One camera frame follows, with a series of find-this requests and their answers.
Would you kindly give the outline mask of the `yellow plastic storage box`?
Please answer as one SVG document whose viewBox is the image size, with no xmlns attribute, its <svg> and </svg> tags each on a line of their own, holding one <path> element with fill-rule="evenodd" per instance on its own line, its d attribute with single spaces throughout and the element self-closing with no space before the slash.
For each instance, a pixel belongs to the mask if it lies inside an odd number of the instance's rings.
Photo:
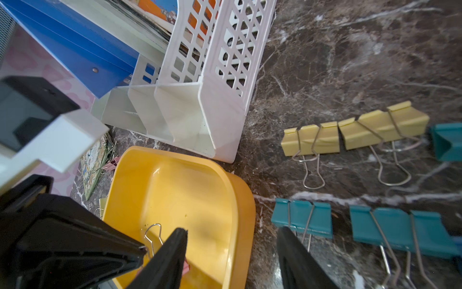
<svg viewBox="0 0 462 289">
<path fill-rule="evenodd" d="M 250 265 L 256 205 L 238 176 L 204 158 L 139 146 L 122 155 L 103 221 L 143 243 L 145 230 L 162 225 L 162 239 L 188 232 L 190 266 L 183 289 L 243 289 Z"/>
</svg>

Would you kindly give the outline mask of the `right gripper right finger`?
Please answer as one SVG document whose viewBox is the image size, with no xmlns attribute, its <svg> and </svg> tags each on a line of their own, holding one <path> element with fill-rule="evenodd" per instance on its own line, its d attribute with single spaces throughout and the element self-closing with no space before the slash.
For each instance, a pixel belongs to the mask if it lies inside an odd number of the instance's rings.
<svg viewBox="0 0 462 289">
<path fill-rule="evenodd" d="M 338 289 L 288 227 L 277 230 L 277 253 L 285 289 Z"/>
</svg>

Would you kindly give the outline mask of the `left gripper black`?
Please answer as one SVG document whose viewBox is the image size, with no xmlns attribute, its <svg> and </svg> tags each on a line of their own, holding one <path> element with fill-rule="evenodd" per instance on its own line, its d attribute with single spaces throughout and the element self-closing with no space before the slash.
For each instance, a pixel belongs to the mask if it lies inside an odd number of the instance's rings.
<svg viewBox="0 0 462 289">
<path fill-rule="evenodd" d="M 1 287 L 90 289 L 138 269 L 146 247 L 32 175 L 1 196 Z"/>
</svg>

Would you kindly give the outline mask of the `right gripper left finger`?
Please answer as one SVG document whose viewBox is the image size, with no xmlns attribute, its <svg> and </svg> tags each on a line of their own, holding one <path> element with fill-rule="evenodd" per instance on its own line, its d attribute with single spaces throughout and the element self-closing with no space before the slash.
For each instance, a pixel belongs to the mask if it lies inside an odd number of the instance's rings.
<svg viewBox="0 0 462 289">
<path fill-rule="evenodd" d="M 184 271 L 188 232 L 176 228 L 167 239 L 162 239 L 162 231 L 158 234 L 161 246 L 154 251 L 152 257 L 135 279 L 128 285 L 130 289 L 178 289 Z"/>
</svg>

